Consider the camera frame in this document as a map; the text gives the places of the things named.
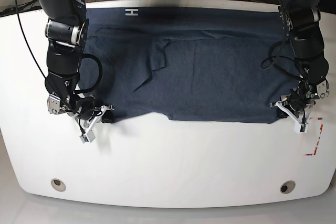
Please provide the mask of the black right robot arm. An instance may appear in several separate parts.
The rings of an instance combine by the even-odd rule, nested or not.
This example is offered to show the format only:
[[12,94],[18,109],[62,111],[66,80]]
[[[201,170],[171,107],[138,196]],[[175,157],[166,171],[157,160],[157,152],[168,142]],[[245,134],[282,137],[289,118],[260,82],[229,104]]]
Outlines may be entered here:
[[[102,79],[102,64],[91,54],[85,54],[89,20],[86,18],[85,0],[39,0],[48,16],[45,36],[48,38],[46,64],[48,75],[45,87],[49,92],[48,111],[51,114],[67,113],[77,120],[97,118],[112,123],[113,114],[104,111],[102,103],[93,97],[81,98],[95,90]],[[92,59],[98,65],[95,84],[86,89],[76,88],[83,59]]]

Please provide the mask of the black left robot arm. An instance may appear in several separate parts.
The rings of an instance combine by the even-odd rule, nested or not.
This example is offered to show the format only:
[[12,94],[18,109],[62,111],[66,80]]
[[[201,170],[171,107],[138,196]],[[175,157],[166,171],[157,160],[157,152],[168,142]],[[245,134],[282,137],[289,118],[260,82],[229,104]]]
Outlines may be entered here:
[[[321,0],[279,0],[279,14],[282,19],[284,36],[268,50],[268,57],[260,65],[263,70],[275,68],[282,74],[299,81],[298,87],[291,89],[289,95],[282,98],[277,107],[280,119],[294,116],[307,121],[306,108],[316,100],[329,95],[329,83],[326,76],[329,63],[324,56],[324,40],[320,30]],[[294,63],[299,75],[295,76],[280,67],[277,62],[284,58],[285,45],[293,48]]]

